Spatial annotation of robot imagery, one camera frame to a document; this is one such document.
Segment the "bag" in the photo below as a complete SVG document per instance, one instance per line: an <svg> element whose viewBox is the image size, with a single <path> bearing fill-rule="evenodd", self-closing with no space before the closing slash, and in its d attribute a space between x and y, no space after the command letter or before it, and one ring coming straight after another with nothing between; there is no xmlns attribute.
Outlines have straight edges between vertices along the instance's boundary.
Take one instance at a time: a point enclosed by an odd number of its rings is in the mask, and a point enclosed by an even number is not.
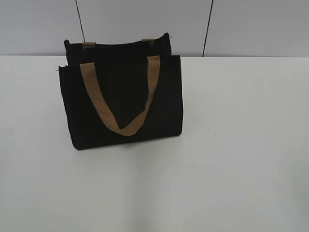
<svg viewBox="0 0 309 232"><path fill-rule="evenodd" d="M169 34L165 33L158 39L145 39L125 44L97 44L64 42L68 65L89 63L105 58L132 56L171 55Z"/></svg>
<svg viewBox="0 0 309 232"><path fill-rule="evenodd" d="M182 132L179 56L140 56L59 67L73 146L78 150Z"/></svg>

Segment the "white tabletop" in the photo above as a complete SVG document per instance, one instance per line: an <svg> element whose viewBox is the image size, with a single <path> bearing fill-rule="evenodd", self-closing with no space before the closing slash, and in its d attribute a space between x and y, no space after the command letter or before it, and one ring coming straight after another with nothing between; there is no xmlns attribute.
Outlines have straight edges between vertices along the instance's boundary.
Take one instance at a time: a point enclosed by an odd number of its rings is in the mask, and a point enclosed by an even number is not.
<svg viewBox="0 0 309 232"><path fill-rule="evenodd" d="M1 232L309 231L309 58L182 58L180 137L85 151L65 64L0 57Z"/></svg>

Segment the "gray wall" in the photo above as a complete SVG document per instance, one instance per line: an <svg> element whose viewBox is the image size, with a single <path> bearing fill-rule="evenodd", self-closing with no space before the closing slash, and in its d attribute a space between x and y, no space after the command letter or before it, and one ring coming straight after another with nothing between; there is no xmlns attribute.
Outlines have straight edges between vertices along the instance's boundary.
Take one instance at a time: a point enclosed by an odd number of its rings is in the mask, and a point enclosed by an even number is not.
<svg viewBox="0 0 309 232"><path fill-rule="evenodd" d="M174 54L201 56L211 0L78 0L85 39L173 37ZM214 0L206 56L309 56L308 0ZM0 55L64 55L82 42L74 0L2 0Z"/></svg>
<svg viewBox="0 0 309 232"><path fill-rule="evenodd" d="M214 0L207 56L309 56L309 0Z"/></svg>

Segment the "bag handle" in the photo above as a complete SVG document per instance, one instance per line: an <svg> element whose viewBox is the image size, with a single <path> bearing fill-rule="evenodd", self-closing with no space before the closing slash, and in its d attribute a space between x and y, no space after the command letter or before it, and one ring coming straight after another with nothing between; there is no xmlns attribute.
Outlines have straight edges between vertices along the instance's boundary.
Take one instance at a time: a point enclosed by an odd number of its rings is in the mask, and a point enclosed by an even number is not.
<svg viewBox="0 0 309 232"><path fill-rule="evenodd" d="M160 72L160 56L147 57L147 61L148 97L145 104L145 110L137 115L127 126L122 129L119 128L113 113L111 112L101 93L95 64L80 64L87 93L102 122L108 129L123 136L131 136L142 127L155 94L154 92L158 84Z"/></svg>
<svg viewBox="0 0 309 232"><path fill-rule="evenodd" d="M82 47L83 47L83 51L88 49L88 48L95 48L96 43L95 42L83 42Z"/></svg>
<svg viewBox="0 0 309 232"><path fill-rule="evenodd" d="M148 42L151 47L155 45L155 39L142 39L142 42Z"/></svg>

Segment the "black canvas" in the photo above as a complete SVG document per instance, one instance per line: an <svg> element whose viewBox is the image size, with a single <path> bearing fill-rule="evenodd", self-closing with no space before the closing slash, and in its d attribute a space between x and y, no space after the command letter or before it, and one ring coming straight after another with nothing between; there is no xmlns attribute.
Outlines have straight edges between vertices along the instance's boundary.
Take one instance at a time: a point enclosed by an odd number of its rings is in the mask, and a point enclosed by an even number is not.
<svg viewBox="0 0 309 232"><path fill-rule="evenodd" d="M94 63L98 86L120 129L145 110L149 94L146 56L106 59ZM73 146L78 150L176 136L182 132L183 100L179 56L160 56L158 82L146 119L131 136L102 122L80 65L59 67L60 87Z"/></svg>
<svg viewBox="0 0 309 232"><path fill-rule="evenodd" d="M105 58L131 56L171 55L169 34L152 41L137 41L124 44L95 44L83 48L82 43L64 42L68 65L95 62Z"/></svg>

